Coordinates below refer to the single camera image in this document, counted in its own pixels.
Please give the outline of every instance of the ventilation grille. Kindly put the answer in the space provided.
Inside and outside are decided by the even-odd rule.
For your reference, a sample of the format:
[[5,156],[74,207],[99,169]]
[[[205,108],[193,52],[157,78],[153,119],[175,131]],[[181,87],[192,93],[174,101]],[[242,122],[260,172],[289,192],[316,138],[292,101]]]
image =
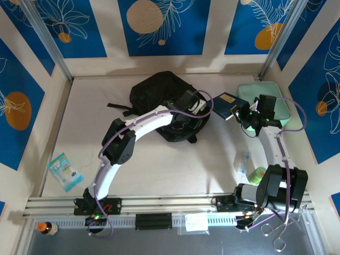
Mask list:
[[[58,225],[60,229],[79,229],[85,228],[85,219],[38,219],[35,225],[37,228],[38,223],[40,222],[52,222]],[[114,228],[130,228],[135,227],[134,217],[116,217],[111,219]],[[172,218],[173,227],[184,226],[184,216],[174,216]],[[236,226],[236,217],[229,215],[208,215],[208,224],[209,226]],[[110,227],[109,224],[102,224],[101,226],[93,226],[91,228],[107,228]]]

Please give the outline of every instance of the black backpack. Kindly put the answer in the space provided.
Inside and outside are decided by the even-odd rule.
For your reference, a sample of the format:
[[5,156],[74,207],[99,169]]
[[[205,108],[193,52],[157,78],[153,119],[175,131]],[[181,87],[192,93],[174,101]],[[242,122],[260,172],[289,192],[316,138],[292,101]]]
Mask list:
[[[161,105],[164,101],[179,99],[187,90],[195,92],[196,89],[183,81],[170,71],[156,73],[146,80],[135,85],[130,92],[130,102],[132,108],[108,104],[109,107],[127,109],[123,113],[124,116],[143,115],[149,111],[154,110],[157,106]],[[202,94],[196,93],[202,100],[205,100]],[[204,115],[209,112],[209,108],[206,107],[200,111],[197,115]],[[175,127],[172,123],[167,126],[160,127],[156,131],[168,142],[180,142],[188,140],[190,143],[197,142],[196,134],[205,126],[210,116],[202,119],[195,129],[184,125],[181,129]]]

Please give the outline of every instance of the white table surface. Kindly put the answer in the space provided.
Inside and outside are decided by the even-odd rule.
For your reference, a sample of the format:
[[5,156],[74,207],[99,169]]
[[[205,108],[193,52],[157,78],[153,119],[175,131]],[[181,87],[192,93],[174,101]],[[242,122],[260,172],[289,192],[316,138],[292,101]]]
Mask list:
[[[179,75],[196,89],[213,97],[226,91],[236,93],[238,85],[254,81],[253,76],[186,74]],[[84,180],[66,193],[48,172],[43,197],[82,196],[94,179],[100,160],[101,141],[111,122],[123,119],[122,110],[108,103],[130,106],[131,87],[147,76],[76,78],[66,106],[53,158],[64,152]],[[132,158],[117,172],[109,190],[113,196],[177,195],[232,192],[245,176],[233,166],[236,155],[251,152],[248,174],[267,166],[258,139],[247,137],[235,119],[225,122],[215,113],[197,134],[198,142],[166,142],[156,131],[136,143]]]

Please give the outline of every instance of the blue passport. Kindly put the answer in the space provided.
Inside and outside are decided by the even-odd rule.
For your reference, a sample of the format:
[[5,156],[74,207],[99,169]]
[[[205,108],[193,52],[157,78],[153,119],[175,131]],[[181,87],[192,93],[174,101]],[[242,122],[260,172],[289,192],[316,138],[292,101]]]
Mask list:
[[[239,97],[235,97],[234,95],[231,95],[227,92],[224,92],[221,95],[213,98],[213,100],[214,100],[213,111],[226,121],[233,117],[231,109],[233,109],[236,106],[242,107],[248,104],[247,101]],[[211,107],[211,100],[207,101],[207,105]]]

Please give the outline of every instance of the gray floor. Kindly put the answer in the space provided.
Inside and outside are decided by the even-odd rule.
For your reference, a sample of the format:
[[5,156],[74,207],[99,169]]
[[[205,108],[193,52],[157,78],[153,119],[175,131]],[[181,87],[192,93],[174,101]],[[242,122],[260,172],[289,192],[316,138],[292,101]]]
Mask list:
[[[273,228],[280,224],[276,218],[268,222]],[[268,237],[263,236],[260,227],[249,233],[240,233],[235,227],[210,227],[209,231],[210,235],[180,236],[177,228],[151,231],[116,228],[109,240],[89,237],[85,229],[60,229],[55,236],[34,231],[28,254],[313,254],[302,221],[287,228],[282,236],[286,248],[280,253],[273,247],[278,231]]]

